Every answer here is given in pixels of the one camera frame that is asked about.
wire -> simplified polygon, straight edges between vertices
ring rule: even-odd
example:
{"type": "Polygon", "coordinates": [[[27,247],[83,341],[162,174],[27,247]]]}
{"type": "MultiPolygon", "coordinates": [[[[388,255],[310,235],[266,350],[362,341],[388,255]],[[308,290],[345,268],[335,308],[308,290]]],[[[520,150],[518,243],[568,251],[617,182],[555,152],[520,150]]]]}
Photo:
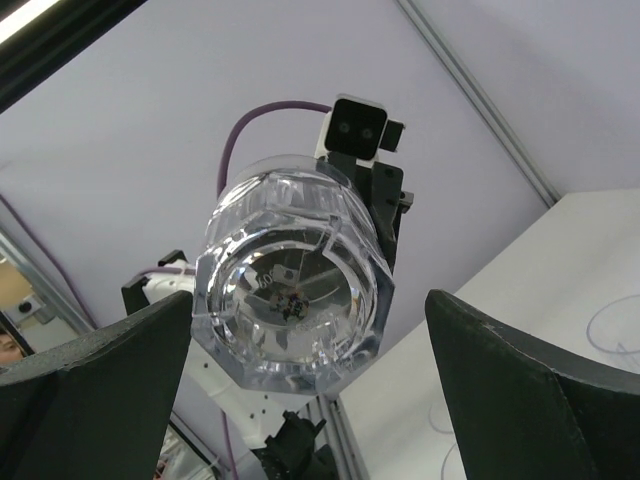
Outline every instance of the wire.
{"type": "Polygon", "coordinates": [[[250,112],[246,113],[231,129],[227,142],[224,145],[222,151],[222,158],[220,159],[220,166],[218,167],[218,196],[227,186],[227,177],[229,175],[229,163],[231,161],[231,152],[233,147],[240,136],[240,133],[251,122],[266,113],[276,112],[278,110],[310,110],[312,112],[329,113],[331,107],[322,105],[320,103],[305,102],[303,100],[284,100],[281,102],[267,103],[261,107],[254,108],[250,112]]]}
{"type": "Polygon", "coordinates": [[[13,205],[9,203],[9,200],[7,200],[6,197],[2,194],[0,194],[0,203],[2,203],[5,206],[5,208],[9,211],[9,213],[13,216],[14,220],[18,223],[18,225],[20,225],[22,230],[24,230],[27,236],[31,239],[31,241],[36,244],[36,246],[42,251],[42,253],[44,253],[44,256],[47,257],[47,259],[56,268],[56,270],[58,270],[58,272],[60,273],[60,276],[64,279],[65,283],[69,287],[69,290],[71,291],[71,295],[73,295],[76,302],[78,303],[78,306],[82,310],[82,313],[84,313],[87,321],[93,328],[97,329],[98,326],[96,324],[95,317],[91,313],[91,309],[89,308],[84,298],[80,294],[80,291],[76,287],[74,281],[71,280],[71,277],[69,276],[65,268],[60,264],[60,262],[55,257],[55,255],[53,255],[53,253],[51,253],[51,251],[42,243],[38,235],[36,235],[36,233],[24,221],[22,216],[17,212],[17,210],[13,207],[13,205]]]}
{"type": "MultiPolygon", "coordinates": [[[[222,157],[220,159],[220,165],[218,167],[218,181],[217,181],[217,193],[218,197],[227,186],[227,177],[229,176],[229,163],[231,162],[231,153],[233,147],[236,145],[236,141],[242,133],[242,130],[251,122],[266,113],[276,112],[278,110],[310,110],[312,112],[329,113],[331,107],[322,105],[320,103],[305,102],[302,100],[284,100],[281,102],[267,103],[261,107],[254,108],[250,112],[245,113],[240,120],[231,129],[229,137],[224,144],[224,150],[222,151],[222,157]]],[[[229,463],[231,464],[231,474],[233,480],[239,480],[238,470],[236,467],[236,461],[233,458],[233,449],[231,448],[231,437],[229,436],[229,422],[227,420],[227,414],[222,412],[222,426],[224,428],[224,442],[227,447],[227,455],[229,457],[229,463]]]]}

camera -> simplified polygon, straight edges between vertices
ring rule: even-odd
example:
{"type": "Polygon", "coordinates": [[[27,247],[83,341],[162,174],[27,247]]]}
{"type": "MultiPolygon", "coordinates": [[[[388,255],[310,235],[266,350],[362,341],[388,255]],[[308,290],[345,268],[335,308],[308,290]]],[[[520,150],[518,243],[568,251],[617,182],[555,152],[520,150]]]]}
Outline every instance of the camera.
{"type": "Polygon", "coordinates": [[[331,113],[325,148],[329,152],[372,160],[380,147],[387,120],[382,106],[342,96],[331,113]]]}

fluorescent light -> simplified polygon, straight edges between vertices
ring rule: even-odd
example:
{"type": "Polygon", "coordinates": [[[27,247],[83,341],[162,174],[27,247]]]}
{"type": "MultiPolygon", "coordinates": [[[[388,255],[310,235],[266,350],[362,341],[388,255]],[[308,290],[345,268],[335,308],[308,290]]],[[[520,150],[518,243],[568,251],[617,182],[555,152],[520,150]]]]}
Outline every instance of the fluorescent light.
{"type": "Polygon", "coordinates": [[[39,15],[42,15],[60,0],[31,0],[0,22],[0,43],[39,15]]]}

circular outline on table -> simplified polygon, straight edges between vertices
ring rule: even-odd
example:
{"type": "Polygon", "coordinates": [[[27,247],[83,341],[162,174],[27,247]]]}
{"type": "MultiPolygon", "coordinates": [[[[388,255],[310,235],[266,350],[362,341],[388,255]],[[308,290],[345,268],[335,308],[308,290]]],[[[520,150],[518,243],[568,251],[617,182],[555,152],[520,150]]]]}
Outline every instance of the circular outline on table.
{"type": "Polygon", "coordinates": [[[440,480],[444,480],[444,467],[447,466],[447,460],[449,460],[449,456],[451,455],[451,452],[453,452],[453,449],[456,448],[457,446],[458,446],[458,442],[451,445],[451,448],[449,449],[447,454],[444,456],[444,460],[442,461],[442,467],[440,467],[440,480]]]}
{"type": "Polygon", "coordinates": [[[596,350],[598,350],[599,352],[602,353],[608,353],[610,355],[620,355],[621,357],[627,356],[627,355],[636,355],[638,353],[640,353],[640,349],[638,350],[632,350],[632,351],[628,351],[628,352],[618,352],[615,350],[609,350],[606,348],[601,347],[600,345],[598,345],[593,338],[591,337],[591,325],[593,324],[593,321],[596,319],[596,317],[598,315],[600,315],[604,310],[606,310],[607,308],[609,308],[611,305],[615,305],[616,303],[620,303],[620,302],[624,302],[625,300],[629,300],[630,298],[640,298],[639,294],[636,295],[629,295],[628,297],[623,297],[623,298],[619,298],[618,300],[614,300],[613,302],[605,305],[604,307],[602,307],[600,310],[598,310],[595,315],[593,317],[591,317],[591,320],[589,320],[589,323],[587,324],[587,341],[591,344],[591,346],[593,348],[595,348],[596,350]]]}
{"type": "Polygon", "coordinates": [[[433,403],[429,405],[429,412],[427,413],[427,420],[431,428],[433,428],[436,432],[441,433],[443,435],[453,435],[455,432],[453,430],[443,430],[440,427],[436,427],[433,419],[431,418],[431,411],[433,410],[433,403]]]}

white table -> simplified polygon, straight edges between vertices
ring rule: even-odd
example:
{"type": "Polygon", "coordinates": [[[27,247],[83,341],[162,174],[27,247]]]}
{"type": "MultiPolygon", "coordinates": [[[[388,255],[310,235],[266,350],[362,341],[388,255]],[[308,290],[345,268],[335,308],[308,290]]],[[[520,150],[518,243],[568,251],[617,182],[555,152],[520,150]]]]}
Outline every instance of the white table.
{"type": "MultiPolygon", "coordinates": [[[[618,190],[566,196],[456,295],[543,340],[638,372],[640,358],[625,365],[599,352],[586,328],[603,307],[639,293],[640,190],[618,190]]],[[[640,344],[640,326],[606,331],[611,345],[640,344]]],[[[466,478],[426,322],[340,398],[371,479],[466,478]]]]}

